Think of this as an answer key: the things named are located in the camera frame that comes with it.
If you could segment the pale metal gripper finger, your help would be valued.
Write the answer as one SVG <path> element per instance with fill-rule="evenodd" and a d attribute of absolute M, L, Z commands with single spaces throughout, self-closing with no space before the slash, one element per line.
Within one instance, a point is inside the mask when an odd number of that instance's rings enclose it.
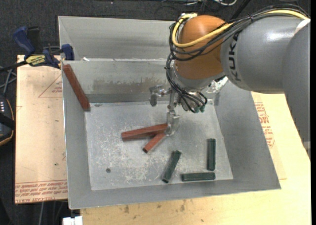
<path fill-rule="evenodd" d="M 167 129 L 165 133 L 167 136 L 171 136 L 175 134 L 179 128 L 180 116 L 174 110 L 169 110 L 167 112 L 166 119 Z"/>
<path fill-rule="evenodd" d="M 156 85 L 154 87 L 150 87 L 150 105 L 156 106 L 157 99 L 163 96 L 163 85 Z"/>

